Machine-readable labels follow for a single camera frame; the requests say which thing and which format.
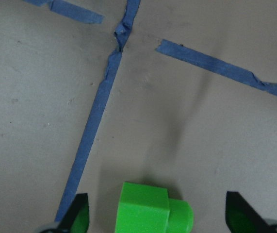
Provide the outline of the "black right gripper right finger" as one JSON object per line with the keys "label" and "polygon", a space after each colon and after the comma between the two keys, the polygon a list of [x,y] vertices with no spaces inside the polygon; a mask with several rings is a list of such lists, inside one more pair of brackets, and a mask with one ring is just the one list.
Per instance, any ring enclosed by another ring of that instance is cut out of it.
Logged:
{"label": "black right gripper right finger", "polygon": [[269,225],[239,192],[226,193],[226,224],[231,233],[271,233]]}

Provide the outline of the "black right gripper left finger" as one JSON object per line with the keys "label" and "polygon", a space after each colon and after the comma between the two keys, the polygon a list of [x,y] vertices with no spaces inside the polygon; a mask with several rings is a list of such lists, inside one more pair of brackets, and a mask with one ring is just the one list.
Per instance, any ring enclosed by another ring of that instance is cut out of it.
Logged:
{"label": "black right gripper left finger", "polygon": [[57,233],[86,233],[89,228],[88,194],[77,194],[56,228]]}

